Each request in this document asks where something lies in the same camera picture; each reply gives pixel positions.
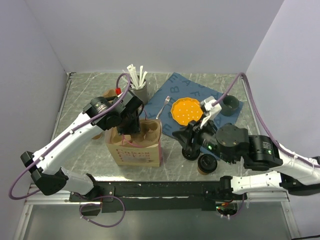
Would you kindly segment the black lid stack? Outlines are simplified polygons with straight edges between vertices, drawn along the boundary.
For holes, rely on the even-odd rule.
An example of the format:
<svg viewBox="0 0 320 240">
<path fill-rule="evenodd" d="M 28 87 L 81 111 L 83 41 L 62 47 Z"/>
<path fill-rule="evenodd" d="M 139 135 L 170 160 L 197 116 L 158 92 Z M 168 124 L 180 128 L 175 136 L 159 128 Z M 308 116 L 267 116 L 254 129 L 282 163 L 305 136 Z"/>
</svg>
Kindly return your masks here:
<svg viewBox="0 0 320 240">
<path fill-rule="evenodd" d="M 201 151 L 199 148 L 194 151 L 182 149 L 181 153 L 186 160 L 195 161 L 199 158 Z"/>
</svg>

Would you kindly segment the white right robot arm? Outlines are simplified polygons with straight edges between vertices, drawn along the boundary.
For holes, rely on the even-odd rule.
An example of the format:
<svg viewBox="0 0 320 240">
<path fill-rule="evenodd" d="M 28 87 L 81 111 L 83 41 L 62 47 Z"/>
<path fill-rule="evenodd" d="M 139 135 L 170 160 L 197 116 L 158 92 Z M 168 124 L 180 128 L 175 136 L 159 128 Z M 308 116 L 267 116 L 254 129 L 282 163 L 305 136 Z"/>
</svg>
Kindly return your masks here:
<svg viewBox="0 0 320 240">
<path fill-rule="evenodd" d="M 227 164 L 243 160 L 245 169 L 261 172 L 221 177 L 216 192 L 223 199 L 256 191 L 280 190 L 294 196 L 320 192 L 320 159 L 281 150 L 268 136 L 250 135 L 246 128 L 231 123 L 217 128 L 211 120 L 204 126 L 193 120 L 172 135 L 186 159 L 197 158 L 204 148 Z"/>
</svg>

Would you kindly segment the brown paper coffee cup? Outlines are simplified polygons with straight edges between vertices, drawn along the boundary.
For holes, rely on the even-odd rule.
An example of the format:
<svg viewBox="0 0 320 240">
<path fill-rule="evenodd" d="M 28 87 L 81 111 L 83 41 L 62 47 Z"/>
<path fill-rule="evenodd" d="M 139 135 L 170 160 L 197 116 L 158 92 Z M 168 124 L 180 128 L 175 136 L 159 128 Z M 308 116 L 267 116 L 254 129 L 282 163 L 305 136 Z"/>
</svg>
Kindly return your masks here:
<svg viewBox="0 0 320 240">
<path fill-rule="evenodd" d="M 201 174 L 201 175 L 208 175 L 208 174 L 211 174 L 212 172 L 214 172 L 215 170 L 214 169 L 205 169 L 203 168 L 201 165 L 198 165 L 197 166 L 197 171 Z"/>
</svg>

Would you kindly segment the brown paper cups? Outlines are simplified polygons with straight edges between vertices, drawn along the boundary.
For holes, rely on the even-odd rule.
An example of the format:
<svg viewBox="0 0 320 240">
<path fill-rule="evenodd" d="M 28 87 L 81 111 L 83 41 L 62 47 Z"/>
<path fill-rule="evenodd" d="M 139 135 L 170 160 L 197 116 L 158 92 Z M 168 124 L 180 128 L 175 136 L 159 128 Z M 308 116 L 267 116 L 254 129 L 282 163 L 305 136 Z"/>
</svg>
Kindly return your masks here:
<svg viewBox="0 0 320 240">
<path fill-rule="evenodd" d="M 100 139 L 102 136 L 103 136 L 103 133 L 100 133 L 100 134 L 92 137 L 92 140 L 98 140 L 98 139 Z"/>
</svg>

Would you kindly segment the black coffee cup lid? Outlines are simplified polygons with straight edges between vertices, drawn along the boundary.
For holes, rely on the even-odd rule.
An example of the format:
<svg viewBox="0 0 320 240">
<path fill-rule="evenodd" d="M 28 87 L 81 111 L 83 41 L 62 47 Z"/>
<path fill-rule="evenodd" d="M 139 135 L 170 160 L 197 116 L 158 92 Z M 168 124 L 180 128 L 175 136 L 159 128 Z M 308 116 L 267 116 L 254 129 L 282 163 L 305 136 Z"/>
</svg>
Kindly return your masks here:
<svg viewBox="0 0 320 240">
<path fill-rule="evenodd" d="M 218 161 L 213 155 L 203 154 L 198 158 L 197 166 L 198 165 L 201 165 L 204 169 L 212 169 L 215 171 L 218 167 Z"/>
</svg>

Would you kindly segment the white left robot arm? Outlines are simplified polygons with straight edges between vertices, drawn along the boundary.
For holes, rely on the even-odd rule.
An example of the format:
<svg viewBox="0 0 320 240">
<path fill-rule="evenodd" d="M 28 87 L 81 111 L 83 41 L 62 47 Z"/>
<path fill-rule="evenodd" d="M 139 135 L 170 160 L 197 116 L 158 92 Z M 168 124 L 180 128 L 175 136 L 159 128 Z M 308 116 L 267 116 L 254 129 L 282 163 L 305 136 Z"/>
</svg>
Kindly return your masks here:
<svg viewBox="0 0 320 240">
<path fill-rule="evenodd" d="M 96 180 L 90 174 L 78 174 L 63 168 L 70 155 L 93 137 L 116 128 L 121 135 L 140 131 L 140 112 L 143 102 L 132 92 L 126 95 L 93 98 L 74 122 L 45 147 L 21 155 L 31 178 L 46 196 L 60 190 L 81 194 L 87 201 L 99 195 Z"/>
</svg>

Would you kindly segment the pink kraft paper bag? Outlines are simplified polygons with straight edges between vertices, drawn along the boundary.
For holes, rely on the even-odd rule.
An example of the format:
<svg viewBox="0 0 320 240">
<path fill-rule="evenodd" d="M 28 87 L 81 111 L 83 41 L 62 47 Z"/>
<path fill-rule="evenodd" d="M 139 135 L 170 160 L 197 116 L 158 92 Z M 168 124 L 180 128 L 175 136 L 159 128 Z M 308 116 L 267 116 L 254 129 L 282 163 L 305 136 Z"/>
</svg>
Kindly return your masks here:
<svg viewBox="0 0 320 240">
<path fill-rule="evenodd" d="M 105 132 L 104 141 L 117 165 L 136 167 L 159 167 L 161 165 L 161 139 L 158 144 L 145 148 L 118 146 L 109 143 L 112 129 Z"/>
</svg>

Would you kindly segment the brown pulp cup carrier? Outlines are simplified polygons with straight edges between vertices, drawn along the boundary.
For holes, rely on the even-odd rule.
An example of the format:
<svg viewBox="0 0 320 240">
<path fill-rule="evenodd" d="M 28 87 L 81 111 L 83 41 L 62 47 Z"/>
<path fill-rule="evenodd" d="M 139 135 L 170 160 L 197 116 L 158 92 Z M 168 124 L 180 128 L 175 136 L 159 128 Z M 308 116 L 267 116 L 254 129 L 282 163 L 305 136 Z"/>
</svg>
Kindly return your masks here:
<svg viewBox="0 0 320 240">
<path fill-rule="evenodd" d="M 120 135 L 116 128 L 112 129 L 109 143 L 129 148 L 147 148 L 157 145 L 162 134 L 162 123 L 158 119 L 140 121 L 140 132 Z"/>
</svg>

